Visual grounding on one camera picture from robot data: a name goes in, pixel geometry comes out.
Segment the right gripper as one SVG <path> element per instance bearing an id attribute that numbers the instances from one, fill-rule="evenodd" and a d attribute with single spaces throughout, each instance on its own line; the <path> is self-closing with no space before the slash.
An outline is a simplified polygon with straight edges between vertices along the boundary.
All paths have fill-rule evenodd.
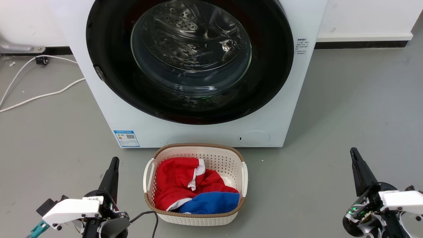
<path id="1" fill-rule="evenodd" d="M 387 212 L 393 212 L 397 217 L 410 213 L 422 218 L 422 191 L 413 190 L 412 186 L 407 191 L 399 191 L 392 189 L 388 183 L 379 183 L 357 148 L 350 149 L 350 156 L 358 196 L 355 201 L 356 219 L 369 219 L 371 215 L 381 216 Z"/>

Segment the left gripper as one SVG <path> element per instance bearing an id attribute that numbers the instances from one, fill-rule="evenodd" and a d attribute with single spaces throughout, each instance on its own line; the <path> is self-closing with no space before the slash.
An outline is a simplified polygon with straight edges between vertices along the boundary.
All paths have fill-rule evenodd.
<path id="1" fill-rule="evenodd" d="M 99 190 L 89 192 L 82 199 L 62 199 L 42 216 L 43 221 L 54 229 L 72 222 L 79 232 L 84 232 L 91 218 L 99 218 L 100 223 L 103 223 L 120 217 L 115 204 L 118 195 L 119 164 L 119 158 L 113 157 Z"/>

